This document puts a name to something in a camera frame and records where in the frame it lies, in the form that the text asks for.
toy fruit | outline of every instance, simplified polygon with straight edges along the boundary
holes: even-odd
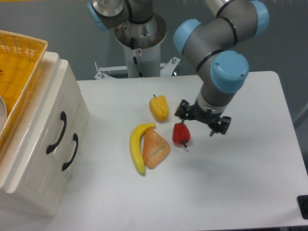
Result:
[[[191,138],[191,134],[187,126],[183,123],[176,123],[173,128],[172,140],[174,143],[183,144],[187,148],[187,143]]]
[[[150,99],[149,106],[154,118],[158,122],[168,119],[168,104],[164,95],[157,97],[154,95],[154,98]]]
[[[138,126],[134,128],[133,132],[130,135],[130,139],[129,139],[130,154],[131,154],[131,157],[133,159],[133,162],[135,164],[137,171],[141,175],[144,175],[145,173],[145,166],[144,166],[144,161],[143,161],[143,157],[142,157],[141,150],[140,150],[140,139],[148,128],[153,128],[153,127],[155,127],[154,123],[139,124]]]

banana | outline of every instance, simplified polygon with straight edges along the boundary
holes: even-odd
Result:
[[[144,175],[145,173],[145,166],[144,166],[144,161],[143,161],[143,157],[142,157],[141,150],[140,150],[140,139],[148,128],[154,128],[154,127],[155,127],[154,123],[139,124],[138,126],[134,128],[133,132],[130,135],[130,139],[129,139],[130,154],[131,154],[131,157],[133,158],[137,171],[141,175]]]

wicker basket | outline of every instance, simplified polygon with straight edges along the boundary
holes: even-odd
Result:
[[[0,131],[0,149],[22,113],[23,100],[47,46],[46,41],[0,30],[0,96],[8,111]]]

drawer handle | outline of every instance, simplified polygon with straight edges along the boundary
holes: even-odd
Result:
[[[55,150],[55,148],[60,144],[63,136],[64,136],[64,133],[65,133],[65,129],[66,129],[66,114],[65,112],[61,112],[61,115],[60,115],[60,120],[63,120],[64,122],[64,125],[63,125],[63,128],[62,128],[62,131],[60,133],[60,136],[59,136],[59,139],[56,143],[54,144],[50,144],[48,147],[47,147],[47,150],[46,150],[46,154],[49,154],[51,153],[53,150]]]
[[[74,158],[76,156],[76,153],[77,153],[77,150],[78,150],[78,135],[76,133],[74,133],[74,135],[73,135],[73,141],[76,142],[76,147],[75,147],[75,150],[74,150],[74,154],[72,156],[72,159],[69,162],[64,163],[62,165],[62,171],[66,170],[71,165],[71,163],[73,163],[73,160],[74,160]]]

robotic arm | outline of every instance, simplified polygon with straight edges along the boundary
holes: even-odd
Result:
[[[220,117],[249,72],[248,61],[234,51],[225,51],[251,38],[269,24],[266,6],[248,0],[207,0],[216,20],[203,25],[192,19],[174,34],[174,44],[204,82],[194,103],[182,100],[175,116],[208,124],[214,133],[225,134],[231,118]]]

